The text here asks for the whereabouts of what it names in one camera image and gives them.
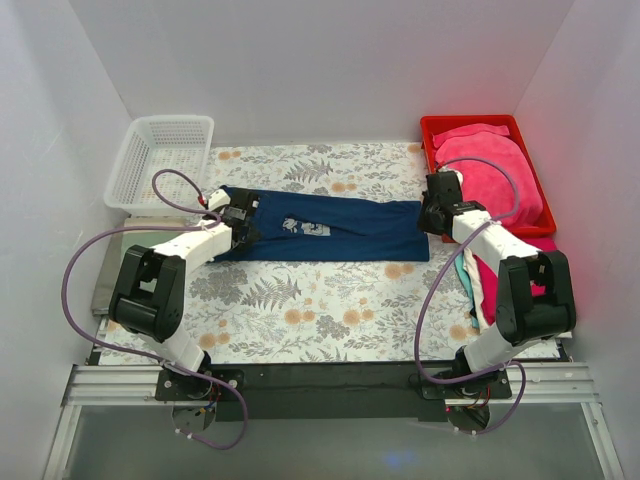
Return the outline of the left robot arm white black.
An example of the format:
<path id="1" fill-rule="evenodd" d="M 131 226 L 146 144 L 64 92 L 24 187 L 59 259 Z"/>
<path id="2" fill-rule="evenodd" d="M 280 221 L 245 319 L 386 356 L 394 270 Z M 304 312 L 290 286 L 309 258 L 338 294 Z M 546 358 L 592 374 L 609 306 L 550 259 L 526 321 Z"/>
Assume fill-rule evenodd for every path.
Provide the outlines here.
<path id="1" fill-rule="evenodd" d="M 213 386 L 204 350 L 181 325 L 187 276 L 216 258 L 242 251 L 260 238 L 253 217 L 258 192 L 219 189 L 210 197 L 214 212 L 194 230 L 152 247 L 134 245 L 124 254 L 109 305 L 109 318 L 141 337 L 162 362 L 183 368 L 178 387 L 193 400 Z"/>

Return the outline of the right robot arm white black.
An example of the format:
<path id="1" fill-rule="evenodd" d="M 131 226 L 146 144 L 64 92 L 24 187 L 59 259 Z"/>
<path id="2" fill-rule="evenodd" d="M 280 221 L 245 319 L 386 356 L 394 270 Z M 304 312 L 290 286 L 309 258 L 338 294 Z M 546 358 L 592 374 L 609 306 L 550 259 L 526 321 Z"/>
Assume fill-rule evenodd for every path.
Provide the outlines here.
<path id="1" fill-rule="evenodd" d="M 426 176 L 418 227 L 446 235 L 470 250 L 497 276 L 494 323 L 452 363 L 448 378 L 436 378 L 420 359 L 420 334 L 428 305 L 445 274 L 434 280 L 419 313 L 414 338 L 418 374 L 434 384 L 453 384 L 464 397 L 475 397 L 489 384 L 489 373 L 505 368 L 535 343 L 570 332 L 576 325 L 569 262 L 558 250 L 542 251 L 517 238 L 476 201 L 465 201 L 454 171 Z"/>

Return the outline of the navy blue t shirt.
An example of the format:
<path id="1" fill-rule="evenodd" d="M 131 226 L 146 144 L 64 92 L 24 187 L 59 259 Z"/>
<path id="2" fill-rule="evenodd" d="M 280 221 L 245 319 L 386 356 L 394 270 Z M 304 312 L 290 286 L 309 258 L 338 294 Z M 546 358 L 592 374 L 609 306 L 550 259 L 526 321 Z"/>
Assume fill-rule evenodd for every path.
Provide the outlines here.
<path id="1" fill-rule="evenodd" d="M 224 261 L 427 262 L 429 240 L 418 229 L 418 201 L 258 190 L 251 226 L 259 238 Z"/>

